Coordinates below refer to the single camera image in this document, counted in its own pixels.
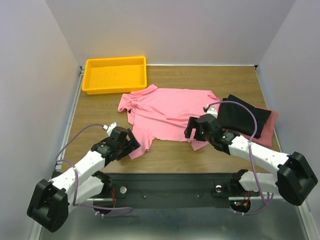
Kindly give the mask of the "pink t shirt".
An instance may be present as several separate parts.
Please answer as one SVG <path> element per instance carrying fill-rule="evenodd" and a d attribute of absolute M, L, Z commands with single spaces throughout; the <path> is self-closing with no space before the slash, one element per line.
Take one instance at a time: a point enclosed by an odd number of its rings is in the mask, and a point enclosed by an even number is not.
<path fill-rule="evenodd" d="M 190 117 L 200 117 L 203 108 L 219 102 L 210 90 L 159 88 L 150 85 L 146 89 L 121 96 L 118 112 L 127 112 L 128 123 L 140 147 L 129 154 L 134 160 L 145 154 L 153 140 L 188 142 L 194 151 L 207 142 L 185 138 Z"/>

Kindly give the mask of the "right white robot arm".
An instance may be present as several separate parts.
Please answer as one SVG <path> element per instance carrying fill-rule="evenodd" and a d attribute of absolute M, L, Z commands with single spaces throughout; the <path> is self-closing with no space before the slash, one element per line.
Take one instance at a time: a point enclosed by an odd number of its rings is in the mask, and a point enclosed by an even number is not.
<path fill-rule="evenodd" d="M 187 139 L 210 143 L 217 151 L 254 162 L 267 173 L 245 171 L 238 179 L 245 191 L 280 195 L 294 206 L 300 206 L 318 184 L 305 156 L 299 152 L 277 152 L 249 142 L 232 130 L 224 130 L 212 114 L 190 117 L 184 131 Z"/>

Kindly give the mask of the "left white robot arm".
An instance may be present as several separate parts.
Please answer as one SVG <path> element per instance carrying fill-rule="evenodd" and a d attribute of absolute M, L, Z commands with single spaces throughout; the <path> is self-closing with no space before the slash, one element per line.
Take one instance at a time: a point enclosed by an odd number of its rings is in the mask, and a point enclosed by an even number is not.
<path fill-rule="evenodd" d="M 129 128 L 113 123 L 106 132 L 107 138 L 94 144 L 66 172 L 36 184 L 26 214 L 51 233 L 62 227 L 76 207 L 101 193 L 111 196 L 111 206 L 95 207 L 98 214 L 106 216 L 114 210 L 116 189 L 112 179 L 101 169 L 128 156 L 141 145 Z"/>

